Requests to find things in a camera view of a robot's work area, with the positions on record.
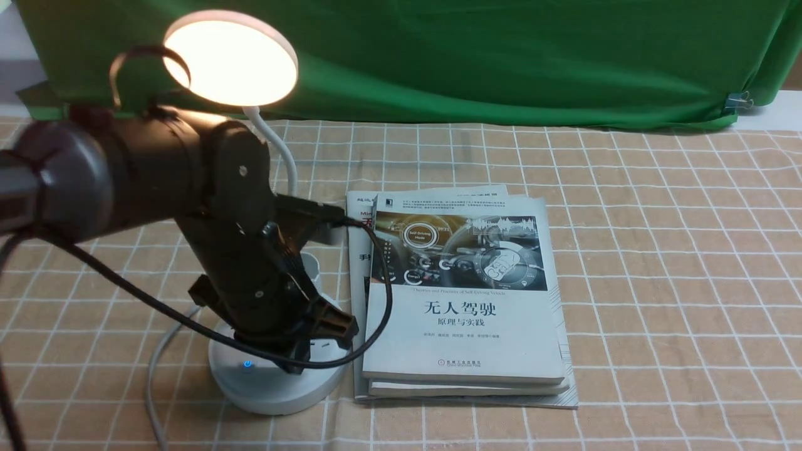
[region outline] lamp head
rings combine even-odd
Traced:
[[[298,81],[298,57],[290,42],[270,25],[247,14],[203,10],[175,21],[164,46],[187,63],[192,82],[164,59],[181,86],[204,99],[238,107],[275,103]]]

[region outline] white lamp base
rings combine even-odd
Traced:
[[[334,303],[329,296],[323,297]],[[233,330],[224,322],[220,322],[215,330],[233,336]],[[333,340],[315,340],[310,360],[325,362],[340,359],[346,353]],[[232,404],[252,413],[289,415],[312,407],[337,387],[346,366],[307,369],[300,375],[290,375],[269,360],[250,356],[216,341],[209,343],[209,367],[217,385]]]

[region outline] green cloth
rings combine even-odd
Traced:
[[[802,47],[802,0],[18,0],[54,93],[110,104],[108,65],[183,14],[239,10],[282,32],[294,93],[268,116],[374,122],[721,128]],[[174,86],[159,61],[120,76],[124,108]],[[174,104],[237,110],[191,96]]]

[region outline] beige tablecloth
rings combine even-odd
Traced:
[[[0,144],[15,122],[0,120]],[[156,377],[173,449],[802,449],[796,132],[276,126],[298,159],[301,195],[315,200],[487,183],[546,197],[581,406],[371,408],[353,402],[348,376],[308,411],[252,416],[222,400],[208,342],[184,332]],[[201,269],[174,224],[87,248],[189,305]],[[324,291],[348,307],[346,245],[310,250]],[[2,358],[32,449],[155,448],[145,365],[169,321],[41,243],[16,254],[0,299]],[[210,312],[201,320],[215,323]]]

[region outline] book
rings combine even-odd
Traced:
[[[493,196],[505,197],[508,192],[505,185],[486,185],[470,188],[438,188],[424,189],[417,192],[425,193],[450,193],[453,196],[471,195],[473,193],[489,193]],[[374,199],[379,195],[378,191],[349,191],[346,195],[346,212],[350,217],[360,221],[370,223],[372,221],[372,209]],[[371,241],[367,234],[361,229],[348,229],[348,262],[350,267],[350,296],[351,313],[357,320],[359,332],[354,338],[354,346],[358,347],[364,343],[365,322],[367,320],[367,283],[371,270],[370,252]],[[576,378],[573,374],[573,365],[568,346],[568,334],[563,320],[562,306],[559,299],[553,308],[553,320],[557,325],[563,364],[565,365],[568,389],[557,395],[495,395],[495,396],[441,396],[438,402],[453,404],[488,404],[488,405],[512,405],[523,407],[543,407],[543,408],[568,408],[578,407],[579,399],[577,396]],[[367,402],[386,399],[386,395],[370,394],[371,381],[364,377],[362,372],[362,357],[359,357],[352,366],[354,401]],[[394,382],[395,386],[409,390],[420,388],[420,384]],[[425,396],[410,396],[412,399],[425,399]]]
[[[563,382],[551,315],[557,275],[551,242],[539,234],[548,231],[543,199],[381,193],[373,226],[383,244],[371,258],[367,335],[383,316],[385,277],[394,306],[364,356],[365,377]]]

